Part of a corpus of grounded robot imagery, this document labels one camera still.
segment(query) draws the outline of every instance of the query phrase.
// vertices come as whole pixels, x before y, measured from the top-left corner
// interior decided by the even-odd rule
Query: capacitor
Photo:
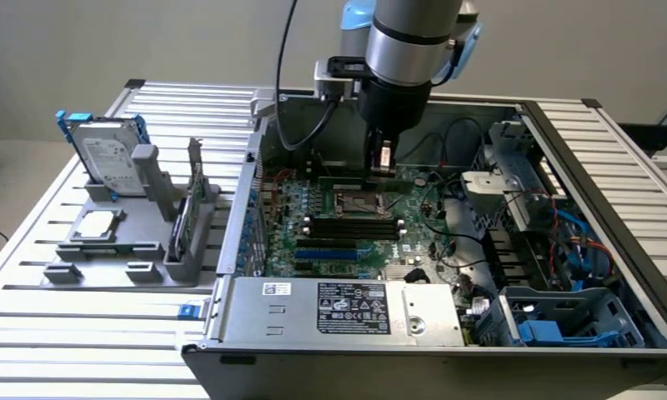
[[[423,177],[417,177],[413,183],[415,183],[415,186],[418,188],[425,188],[427,186],[427,179],[425,179]]]

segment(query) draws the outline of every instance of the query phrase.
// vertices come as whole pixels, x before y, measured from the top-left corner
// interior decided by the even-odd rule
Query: blue latch
[[[607,348],[621,335],[617,331],[610,331],[598,336],[565,337],[557,321],[525,321],[518,327],[522,342],[527,346]]]
[[[73,112],[68,117],[67,121],[71,123],[87,123],[94,119],[91,112]]]
[[[182,321],[196,321],[200,319],[202,306],[196,304],[182,304],[178,310],[178,319]]]

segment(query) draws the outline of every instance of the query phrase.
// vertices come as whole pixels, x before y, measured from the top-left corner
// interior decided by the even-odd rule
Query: warning label
[[[318,305],[320,333],[391,334],[386,285],[319,283]]]
[[[104,186],[124,196],[143,195],[144,186],[126,145],[116,139],[88,137],[83,145]]]

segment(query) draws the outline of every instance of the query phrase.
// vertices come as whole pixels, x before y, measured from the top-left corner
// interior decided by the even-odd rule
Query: white sticker
[[[124,196],[143,196],[144,187],[126,145],[116,139],[85,138],[90,159],[103,185]]]
[[[264,296],[290,296],[291,283],[290,282],[267,282],[263,286]]]

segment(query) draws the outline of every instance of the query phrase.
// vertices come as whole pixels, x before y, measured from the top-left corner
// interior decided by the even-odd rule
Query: blue pcie slot
[[[357,250],[296,250],[294,252],[295,259],[307,260],[340,260],[340,261],[358,261],[358,251]]]

